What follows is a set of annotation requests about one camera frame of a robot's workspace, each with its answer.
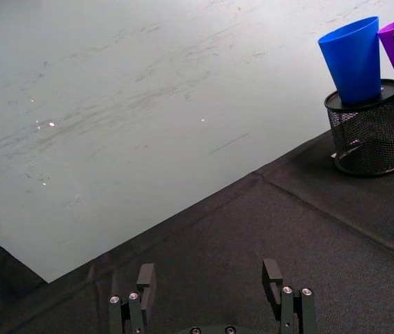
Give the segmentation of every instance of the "metal screw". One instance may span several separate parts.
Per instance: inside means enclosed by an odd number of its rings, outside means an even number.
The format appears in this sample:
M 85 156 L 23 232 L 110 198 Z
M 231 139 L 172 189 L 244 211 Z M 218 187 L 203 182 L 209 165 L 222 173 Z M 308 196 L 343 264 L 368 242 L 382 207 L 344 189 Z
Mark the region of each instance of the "metal screw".
M 113 297 L 111 297 L 111 298 L 109 299 L 109 301 L 110 301 L 112 304 L 117 304 L 117 302 L 120 301 L 120 297 L 118 297 L 118 296 L 113 296 Z
M 229 326 L 229 327 L 225 328 L 225 333 L 226 334 L 236 334 L 236 328 Z
M 134 301 L 134 300 L 137 299 L 138 297 L 139 297 L 139 294 L 137 294 L 136 292 L 132 292 L 132 293 L 129 295 L 129 299 L 132 300 L 132 301 Z
M 312 294 L 311 290 L 307 288 L 302 289 L 302 293 L 306 296 L 310 296 Z

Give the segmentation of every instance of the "blue cup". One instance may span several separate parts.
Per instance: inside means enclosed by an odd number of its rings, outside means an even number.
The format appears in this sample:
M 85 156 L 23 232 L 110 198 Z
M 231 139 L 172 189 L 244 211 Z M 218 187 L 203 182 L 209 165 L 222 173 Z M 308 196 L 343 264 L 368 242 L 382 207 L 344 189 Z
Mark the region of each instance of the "blue cup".
M 363 102 L 381 92 L 378 17 L 343 26 L 318 40 L 336 89 L 346 104 Z

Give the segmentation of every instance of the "mesh pencil holder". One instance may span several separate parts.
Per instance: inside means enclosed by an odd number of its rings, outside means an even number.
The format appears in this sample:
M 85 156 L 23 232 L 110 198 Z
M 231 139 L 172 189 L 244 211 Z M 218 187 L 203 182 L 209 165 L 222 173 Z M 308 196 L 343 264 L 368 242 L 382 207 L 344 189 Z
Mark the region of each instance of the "mesh pencil holder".
M 394 80 L 382 79 L 381 95 L 367 102 L 346 105 L 334 92 L 324 105 L 339 170 L 358 176 L 394 171 Z

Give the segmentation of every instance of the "scratch mark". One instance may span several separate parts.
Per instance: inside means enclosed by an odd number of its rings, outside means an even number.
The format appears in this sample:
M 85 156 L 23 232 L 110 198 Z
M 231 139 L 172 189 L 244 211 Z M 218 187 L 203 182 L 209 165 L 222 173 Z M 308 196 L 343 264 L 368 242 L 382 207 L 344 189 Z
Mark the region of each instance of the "scratch mark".
M 185 85 L 187 85 L 188 87 L 197 86 L 200 82 L 206 80 L 210 75 L 211 74 L 207 72 L 205 75 L 201 77 L 197 77 L 188 81 L 179 82 L 176 83 L 175 85 L 163 87 L 159 90 L 149 90 L 147 92 L 128 97 L 127 101 L 129 103 L 126 105 L 126 107 L 130 109 L 147 107 L 155 99 L 163 97 L 165 95 L 171 95 L 174 92 L 181 90 L 181 88 Z
M 98 106 L 98 104 L 92 104 L 91 106 L 85 106 L 85 107 L 83 108 L 83 110 L 94 109 L 94 108 L 96 108 L 97 106 Z
M 156 31 L 156 30 L 158 30 L 158 29 L 160 29 L 160 27 L 159 27 L 159 26 L 156 26 L 155 28 L 146 31 L 146 33 L 152 33 L 153 31 Z
M 119 40 L 122 40 L 125 37 L 125 30 L 121 29 L 119 32 L 117 32 L 115 35 L 112 37 L 117 38 Z
M 109 48 L 108 45 L 106 45 L 106 46 L 104 46 L 104 47 L 102 47 L 102 48 L 99 48 L 99 49 L 96 51 L 96 53 L 101 52 L 101 51 L 104 51 L 104 50 L 107 49 L 107 48 Z
M 89 155 L 89 156 L 88 156 L 88 158 L 87 158 L 87 159 L 91 159 L 91 158 L 93 158 L 95 155 L 97 155 L 98 153 L 100 153 L 100 152 L 102 151 L 102 149 L 103 149 L 103 146 L 101 146 L 101 147 L 97 148 L 95 151 L 93 151 L 93 152 L 92 152 L 92 154 L 91 154 L 91 155 Z
M 206 48 L 204 48 L 202 50 L 188 52 L 184 56 L 185 57 L 189 57 L 189 56 L 192 56 L 193 54 L 201 54 L 202 52 L 205 52 L 205 51 L 208 51 L 208 50 L 212 50 L 212 49 L 215 49 L 215 48 L 216 47 L 214 47 L 214 46 L 213 47 L 206 47 Z
M 8 143 L 5 143 L 5 144 L 0 145 L 0 148 L 7 148 L 8 146 L 17 144 L 17 143 L 19 143 L 20 141 L 21 141 L 21 138 L 18 138 L 18 139 L 14 140 L 14 141 L 9 141 Z
M 141 80 L 144 80 L 150 76 L 152 76 L 156 69 L 154 68 L 154 66 L 156 66 L 156 64 L 161 63 L 161 60 L 159 61 L 154 61 L 153 63 L 151 63 L 144 71 L 142 71 L 142 73 L 135 79 L 135 82 L 139 82 Z
M 103 110 L 99 110 L 96 111 L 94 113 L 91 113 L 90 115 L 87 115 L 85 117 L 83 117 L 81 120 L 78 120 L 74 123 L 72 123 L 71 125 L 68 125 L 66 127 L 61 127 L 57 132 L 55 132 L 54 134 L 52 134 L 51 136 L 48 136 L 47 138 L 41 139 L 39 140 L 36 145 L 37 146 L 43 146 L 48 144 L 50 141 L 52 141 L 53 139 L 55 139 L 58 136 L 64 135 L 64 134 L 68 134 L 69 132 L 71 132 L 73 129 L 77 128 L 79 125 L 85 123 L 87 120 L 95 117 L 96 115 L 98 115 L 99 113 L 106 111 L 106 109 Z
M 242 139 L 242 138 L 244 138 L 244 137 L 246 137 L 246 136 L 248 136 L 248 135 L 249 135 L 249 134 L 243 134 L 243 135 L 241 135 L 240 137 L 237 137 L 236 139 L 233 139 L 233 140 L 227 142 L 226 144 L 224 144 L 224 145 L 222 145 L 222 146 L 219 146 L 218 148 L 212 150 L 212 151 L 210 152 L 210 154 L 215 153 L 215 152 L 217 152 L 218 150 L 221 150 L 222 148 L 225 148 L 226 146 L 231 145 L 232 143 L 235 143 L 236 141 L 238 141 L 238 140 L 240 140 L 240 139 Z
M 63 120 L 68 120 L 69 118 L 72 118 L 73 116 L 77 116 L 79 115 L 81 112 L 77 112 L 77 113 L 69 113 L 66 116 L 64 116 Z
M 11 137 L 13 137 L 13 136 L 5 136 L 5 137 L 2 137 L 2 138 L 0 139 L 0 142 L 5 141 L 5 140 L 7 140 L 7 139 L 10 139 Z
M 206 5 L 205 9 L 207 10 L 207 9 L 211 8 L 212 6 L 217 5 L 218 2 L 219 2 L 219 1 L 217 1 L 217 0 L 216 0 L 216 1 L 211 1 L 211 2 L 209 2 L 209 3 Z
M 234 28 L 237 28 L 238 26 L 241 26 L 241 25 L 243 25 L 243 23 L 233 24 L 232 26 L 229 26 L 228 28 L 222 29 L 222 30 L 218 31 L 217 33 L 213 33 L 212 35 L 209 35 L 208 37 L 203 38 L 202 40 L 198 41 L 196 44 L 194 44 L 194 45 L 192 45 L 190 47 L 184 48 L 184 51 L 189 51 L 189 50 L 198 48 L 201 44 L 203 44 L 204 42 L 207 42 L 208 40 L 211 40 L 212 42 L 219 41 L 222 38 L 227 37 L 227 36 L 221 36 L 222 34 L 228 32 L 228 31 L 230 31 L 230 30 L 232 30 Z
M 67 239 L 57 241 L 56 245 L 61 246 L 61 245 L 65 244 L 65 243 L 69 242 L 70 240 L 72 240 L 72 237 L 68 237 Z
M 260 6 L 253 7 L 252 9 L 247 10 L 245 13 L 248 14 L 248 13 L 254 12 L 257 9 L 261 9 L 263 6 L 264 6 L 264 4 L 262 4 Z

